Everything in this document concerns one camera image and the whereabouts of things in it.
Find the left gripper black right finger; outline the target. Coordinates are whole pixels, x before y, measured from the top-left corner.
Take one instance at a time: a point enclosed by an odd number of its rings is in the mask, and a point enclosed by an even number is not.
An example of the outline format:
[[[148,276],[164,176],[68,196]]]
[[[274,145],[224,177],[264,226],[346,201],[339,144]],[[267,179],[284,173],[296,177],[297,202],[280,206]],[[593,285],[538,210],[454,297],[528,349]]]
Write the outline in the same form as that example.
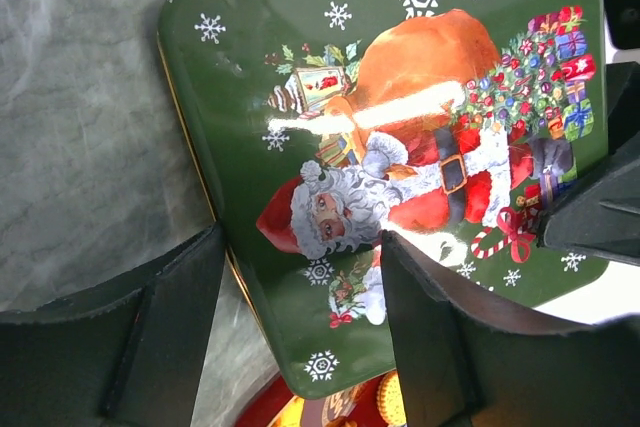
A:
[[[635,426],[639,319],[580,324],[501,297],[394,232],[382,273],[412,426]]]

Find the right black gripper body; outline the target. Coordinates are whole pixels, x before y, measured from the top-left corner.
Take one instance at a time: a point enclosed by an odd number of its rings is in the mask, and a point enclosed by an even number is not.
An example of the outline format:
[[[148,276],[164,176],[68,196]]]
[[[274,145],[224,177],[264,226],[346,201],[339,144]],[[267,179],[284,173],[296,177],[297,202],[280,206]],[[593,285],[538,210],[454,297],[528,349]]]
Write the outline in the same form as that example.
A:
[[[614,154],[639,132],[639,63],[606,66],[608,153]]]

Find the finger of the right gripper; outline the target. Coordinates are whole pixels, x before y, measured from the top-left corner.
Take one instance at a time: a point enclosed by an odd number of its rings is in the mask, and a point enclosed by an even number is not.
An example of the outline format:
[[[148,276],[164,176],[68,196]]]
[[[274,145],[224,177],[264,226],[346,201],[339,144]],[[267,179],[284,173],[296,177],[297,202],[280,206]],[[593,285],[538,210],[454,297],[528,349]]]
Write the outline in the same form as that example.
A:
[[[639,137],[578,179],[539,224],[537,245],[639,264]]]

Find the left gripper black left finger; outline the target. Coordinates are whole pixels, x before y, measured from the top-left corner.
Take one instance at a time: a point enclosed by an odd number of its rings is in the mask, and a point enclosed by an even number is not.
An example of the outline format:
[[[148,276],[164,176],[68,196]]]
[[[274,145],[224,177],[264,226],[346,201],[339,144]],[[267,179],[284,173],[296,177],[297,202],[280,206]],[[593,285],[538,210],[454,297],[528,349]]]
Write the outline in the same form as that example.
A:
[[[213,225],[164,255],[1,315],[5,426],[187,426],[225,262]]]

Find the red lacquer tray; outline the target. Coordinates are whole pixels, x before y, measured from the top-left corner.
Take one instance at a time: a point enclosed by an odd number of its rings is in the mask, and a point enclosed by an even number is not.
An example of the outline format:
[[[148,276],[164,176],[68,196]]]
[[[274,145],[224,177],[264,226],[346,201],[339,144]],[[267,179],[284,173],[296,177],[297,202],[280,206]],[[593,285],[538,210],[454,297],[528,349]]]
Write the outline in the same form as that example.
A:
[[[276,375],[248,403],[234,426],[389,426],[376,406],[384,375],[316,400],[293,394],[282,376]]]

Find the gold tin lid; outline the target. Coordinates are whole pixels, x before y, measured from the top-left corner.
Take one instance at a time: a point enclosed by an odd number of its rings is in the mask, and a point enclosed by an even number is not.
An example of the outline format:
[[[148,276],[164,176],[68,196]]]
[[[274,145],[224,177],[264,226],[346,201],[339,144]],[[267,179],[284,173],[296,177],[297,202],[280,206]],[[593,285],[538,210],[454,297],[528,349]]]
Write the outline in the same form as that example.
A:
[[[603,274],[534,239],[607,151],[602,28],[602,0],[165,2],[181,123],[292,392],[393,368],[384,232],[527,307]]]

